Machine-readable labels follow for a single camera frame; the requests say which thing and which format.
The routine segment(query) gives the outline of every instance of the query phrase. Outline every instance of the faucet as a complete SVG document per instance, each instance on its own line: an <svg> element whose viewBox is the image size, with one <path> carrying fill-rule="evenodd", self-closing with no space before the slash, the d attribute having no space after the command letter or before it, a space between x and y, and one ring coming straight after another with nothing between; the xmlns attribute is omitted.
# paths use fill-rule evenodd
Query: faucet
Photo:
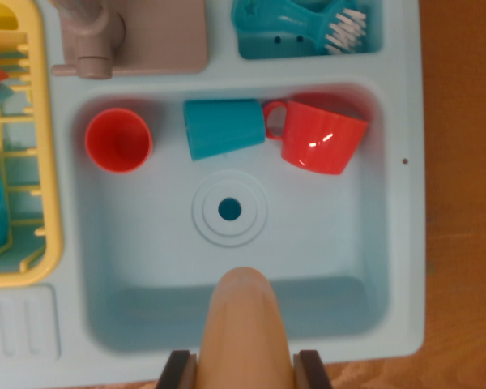
<svg viewBox="0 0 486 389"><path fill-rule="evenodd" d="M77 75L111 79L113 51L125 37L122 17L109 0L50 0L58 9L62 29L73 36Z"/></svg>

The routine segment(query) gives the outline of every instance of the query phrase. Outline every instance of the mug handle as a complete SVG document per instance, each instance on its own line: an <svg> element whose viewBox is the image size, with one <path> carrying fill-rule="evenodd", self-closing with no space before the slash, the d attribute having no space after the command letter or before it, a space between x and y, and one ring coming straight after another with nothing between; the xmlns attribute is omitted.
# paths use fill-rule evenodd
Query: mug handle
<svg viewBox="0 0 486 389"><path fill-rule="evenodd" d="M278 136L278 135L272 134L272 132L268 128L268 124L267 124L268 123L268 117L270 116L271 112L274 109L279 108L279 107L283 107L285 109L288 108L288 106L285 102L276 100L276 101L272 101L272 102L266 104L262 109L263 116L265 117L266 137L268 139L281 140L283 138L282 135Z"/></svg>

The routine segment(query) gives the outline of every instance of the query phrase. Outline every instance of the red cup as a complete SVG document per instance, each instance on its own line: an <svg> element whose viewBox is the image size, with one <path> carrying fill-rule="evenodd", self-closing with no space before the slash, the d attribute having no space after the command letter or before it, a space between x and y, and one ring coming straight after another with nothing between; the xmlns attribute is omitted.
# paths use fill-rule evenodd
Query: red cup
<svg viewBox="0 0 486 389"><path fill-rule="evenodd" d="M287 110L281 136L267 121L279 107ZM360 144L368 123L291 101L272 101L263 108L266 137L283 141L281 156L301 169L321 174L341 174Z"/></svg>
<svg viewBox="0 0 486 389"><path fill-rule="evenodd" d="M85 148L92 160L112 173L129 173L139 168L153 147L146 122L123 108L106 109L90 122Z"/></svg>

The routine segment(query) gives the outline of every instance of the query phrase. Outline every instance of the drain hole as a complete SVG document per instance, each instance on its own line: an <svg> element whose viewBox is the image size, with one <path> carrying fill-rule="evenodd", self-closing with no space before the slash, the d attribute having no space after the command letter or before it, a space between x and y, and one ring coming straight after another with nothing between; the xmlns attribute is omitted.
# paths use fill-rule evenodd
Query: drain hole
<svg viewBox="0 0 486 389"><path fill-rule="evenodd" d="M233 221L241 215L241 204L236 199L229 197L220 203L218 213L222 219Z"/></svg>

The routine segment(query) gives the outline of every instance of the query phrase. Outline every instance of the wooden surface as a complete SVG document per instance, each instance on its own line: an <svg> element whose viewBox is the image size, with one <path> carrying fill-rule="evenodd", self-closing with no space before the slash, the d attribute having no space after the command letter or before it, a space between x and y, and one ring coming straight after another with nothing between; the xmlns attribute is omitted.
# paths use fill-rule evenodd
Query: wooden surface
<svg viewBox="0 0 486 389"><path fill-rule="evenodd" d="M420 5L428 228L425 342L411 357L329 366L335 389L486 388L486 0L420 0Z"/></svg>

